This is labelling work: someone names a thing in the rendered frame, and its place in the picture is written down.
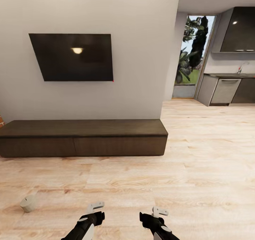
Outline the pillar candle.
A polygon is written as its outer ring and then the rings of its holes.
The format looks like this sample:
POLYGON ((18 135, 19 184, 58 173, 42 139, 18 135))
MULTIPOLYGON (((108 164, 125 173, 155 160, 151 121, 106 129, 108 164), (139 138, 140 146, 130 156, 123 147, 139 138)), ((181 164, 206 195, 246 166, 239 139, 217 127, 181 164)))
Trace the pillar candle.
POLYGON ((33 211, 38 205, 38 201, 33 195, 26 196, 20 203, 20 206, 26 213, 33 211))

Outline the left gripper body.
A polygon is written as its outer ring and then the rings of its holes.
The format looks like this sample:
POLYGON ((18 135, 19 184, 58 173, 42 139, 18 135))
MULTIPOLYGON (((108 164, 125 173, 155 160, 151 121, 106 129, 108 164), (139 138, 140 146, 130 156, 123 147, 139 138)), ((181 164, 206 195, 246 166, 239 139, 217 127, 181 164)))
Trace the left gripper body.
POLYGON ((81 218, 90 216, 94 220, 94 226, 102 224, 102 212, 95 212, 94 214, 84 215, 81 218))

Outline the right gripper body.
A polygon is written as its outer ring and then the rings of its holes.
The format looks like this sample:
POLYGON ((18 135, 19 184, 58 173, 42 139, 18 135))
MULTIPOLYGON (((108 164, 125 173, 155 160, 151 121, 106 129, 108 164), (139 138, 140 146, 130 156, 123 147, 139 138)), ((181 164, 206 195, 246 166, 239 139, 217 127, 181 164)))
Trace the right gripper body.
POLYGON ((151 230, 152 232, 152 226, 155 222, 159 222, 161 224, 164 224, 164 219, 163 218, 155 218, 153 216, 151 216, 150 214, 143 214, 143 222, 142 225, 144 228, 148 228, 151 230))

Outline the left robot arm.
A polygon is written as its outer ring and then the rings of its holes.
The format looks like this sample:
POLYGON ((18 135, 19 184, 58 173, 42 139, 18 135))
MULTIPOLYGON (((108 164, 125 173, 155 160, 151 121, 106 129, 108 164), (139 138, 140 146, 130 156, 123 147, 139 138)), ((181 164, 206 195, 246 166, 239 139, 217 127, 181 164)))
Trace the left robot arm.
POLYGON ((92 240, 94 235, 94 226, 101 225, 105 219, 104 212, 95 212, 93 209, 104 207, 104 201, 89 203, 87 206, 87 215, 82 216, 74 229, 72 229, 65 238, 61 240, 92 240))

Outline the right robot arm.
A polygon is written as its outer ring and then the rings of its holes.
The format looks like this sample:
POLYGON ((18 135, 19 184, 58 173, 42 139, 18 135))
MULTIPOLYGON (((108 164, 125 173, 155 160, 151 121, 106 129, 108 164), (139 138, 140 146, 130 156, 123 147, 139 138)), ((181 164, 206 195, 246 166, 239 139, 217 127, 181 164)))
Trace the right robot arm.
POLYGON ((140 212, 140 221, 144 228, 151 230, 154 238, 153 240, 179 240, 178 237, 172 234, 172 231, 164 224, 164 219, 159 217, 161 215, 169 215, 169 212, 165 208, 154 206, 152 208, 153 213, 142 214, 140 212))

